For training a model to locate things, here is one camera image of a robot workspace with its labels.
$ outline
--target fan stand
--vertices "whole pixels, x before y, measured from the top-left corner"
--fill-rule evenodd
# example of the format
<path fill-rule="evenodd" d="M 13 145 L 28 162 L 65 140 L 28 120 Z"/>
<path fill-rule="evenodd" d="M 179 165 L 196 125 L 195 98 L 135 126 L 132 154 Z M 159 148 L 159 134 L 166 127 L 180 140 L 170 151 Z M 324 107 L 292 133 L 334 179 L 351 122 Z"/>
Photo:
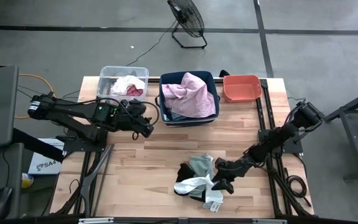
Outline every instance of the fan stand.
<path fill-rule="evenodd" d="M 184 49 L 204 49 L 204 48 L 208 45 L 208 43 L 206 42 L 206 39 L 205 39 L 204 35 L 202 34 L 201 37 L 203 38 L 203 40 L 204 40 L 204 42 L 205 42 L 205 45 L 203 45 L 203 46 L 192 46 L 192 47 L 184 46 L 183 44 L 181 44 L 181 43 L 179 42 L 179 40 L 175 37 L 175 34 L 174 34 L 174 33 L 177 31 L 178 26 L 179 26 L 179 22 L 177 23 L 177 25 L 175 26 L 175 28 L 173 28 L 172 38 L 174 38 L 175 41 L 178 42 L 178 44 L 180 45 L 181 48 L 184 48 Z"/>

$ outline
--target gray floor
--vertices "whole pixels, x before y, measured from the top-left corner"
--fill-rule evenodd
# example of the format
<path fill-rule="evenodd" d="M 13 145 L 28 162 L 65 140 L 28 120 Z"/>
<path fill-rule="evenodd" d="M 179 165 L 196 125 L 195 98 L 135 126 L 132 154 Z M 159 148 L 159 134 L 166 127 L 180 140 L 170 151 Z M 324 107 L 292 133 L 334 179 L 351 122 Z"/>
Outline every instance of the gray floor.
<path fill-rule="evenodd" d="M 194 2 L 207 28 L 257 28 L 251 0 Z M 266 29 L 358 30 L 358 1 L 260 0 L 260 6 Z M 0 24 L 6 25 L 166 28 L 173 21 L 165 0 L 0 0 Z M 98 75 L 103 66 L 133 61 L 160 35 L 0 30 L 0 65 L 18 65 L 22 73 L 44 76 L 62 96 L 78 90 L 83 76 Z M 200 41 L 178 36 L 188 43 Z M 179 70 L 209 70 L 217 76 L 226 69 L 266 77 L 259 34 L 205 36 L 209 45 L 204 50 L 185 50 L 167 35 L 135 66 L 148 68 L 153 76 Z M 289 96 L 305 97 L 328 114 L 358 95 L 358 35 L 267 35 L 267 44 L 274 77 L 285 79 Z M 48 91 L 38 80 L 21 78 L 19 83 Z M 25 114 L 28 100 L 19 95 L 17 114 Z M 16 120 L 15 126 L 36 137 L 63 133 L 46 121 Z M 302 143 L 316 214 L 358 220 L 358 182 L 342 181 L 358 171 L 358 160 L 341 122 L 320 127 Z M 39 215 L 49 193 L 41 193 L 39 203 L 34 203 L 37 195 L 29 197 L 24 212 Z"/>

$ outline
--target wooden table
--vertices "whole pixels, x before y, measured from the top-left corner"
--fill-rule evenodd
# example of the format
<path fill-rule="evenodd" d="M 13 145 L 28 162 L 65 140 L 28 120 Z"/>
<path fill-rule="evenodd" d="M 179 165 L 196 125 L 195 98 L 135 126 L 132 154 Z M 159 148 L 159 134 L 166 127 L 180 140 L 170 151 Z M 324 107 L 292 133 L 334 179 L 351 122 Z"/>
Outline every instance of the wooden table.
<path fill-rule="evenodd" d="M 96 97 L 99 77 L 84 77 L 79 101 Z M 290 107 L 284 81 L 268 78 L 274 118 L 281 126 Z M 216 84 L 222 96 L 222 85 Z M 158 83 L 149 83 L 147 101 L 154 102 L 158 95 Z M 146 116 L 156 118 L 156 112 L 147 106 Z M 223 192 L 224 203 L 218 213 L 202 208 L 201 202 L 173 193 L 177 171 L 191 155 L 208 153 L 215 159 L 236 160 L 249 146 L 257 142 L 260 129 L 256 103 L 226 103 L 221 98 L 218 119 L 205 126 L 169 128 L 161 121 L 154 126 L 149 138 L 139 136 L 132 140 L 132 132 L 109 133 L 108 144 L 114 143 L 114 151 L 108 161 L 108 171 L 101 190 L 97 216 L 103 217 L 208 217 L 208 218 L 268 218 L 274 217 L 267 173 L 251 168 L 244 178 L 238 177 L 234 194 Z M 80 178 L 83 152 L 75 152 L 63 161 L 51 212 L 57 211 L 70 197 L 69 184 Z M 294 155 L 283 155 L 284 166 L 290 175 L 298 175 L 306 181 L 302 163 Z M 98 176 L 96 195 L 100 186 L 102 167 Z M 280 208 L 284 211 L 282 192 L 277 191 Z M 303 199 L 299 202 L 313 213 Z"/>

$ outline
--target red plastic tray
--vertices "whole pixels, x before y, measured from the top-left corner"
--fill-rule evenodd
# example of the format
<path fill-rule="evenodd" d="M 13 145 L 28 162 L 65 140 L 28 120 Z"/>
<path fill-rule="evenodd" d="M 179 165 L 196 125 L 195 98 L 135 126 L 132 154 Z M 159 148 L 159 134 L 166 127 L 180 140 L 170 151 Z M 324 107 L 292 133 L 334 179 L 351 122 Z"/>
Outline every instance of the red plastic tray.
<path fill-rule="evenodd" d="M 229 75 L 223 78 L 223 97 L 227 102 L 248 102 L 262 96 L 256 75 Z"/>

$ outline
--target fan grille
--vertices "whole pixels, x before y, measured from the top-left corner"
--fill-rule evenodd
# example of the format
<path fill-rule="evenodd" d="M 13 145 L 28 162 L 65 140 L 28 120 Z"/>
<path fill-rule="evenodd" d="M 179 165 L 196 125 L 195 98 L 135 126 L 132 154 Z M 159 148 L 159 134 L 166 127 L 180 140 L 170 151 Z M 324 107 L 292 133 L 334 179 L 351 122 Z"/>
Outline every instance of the fan grille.
<path fill-rule="evenodd" d="M 173 15 L 182 28 L 192 37 L 201 37 L 204 33 L 204 21 L 191 0 L 168 0 Z"/>

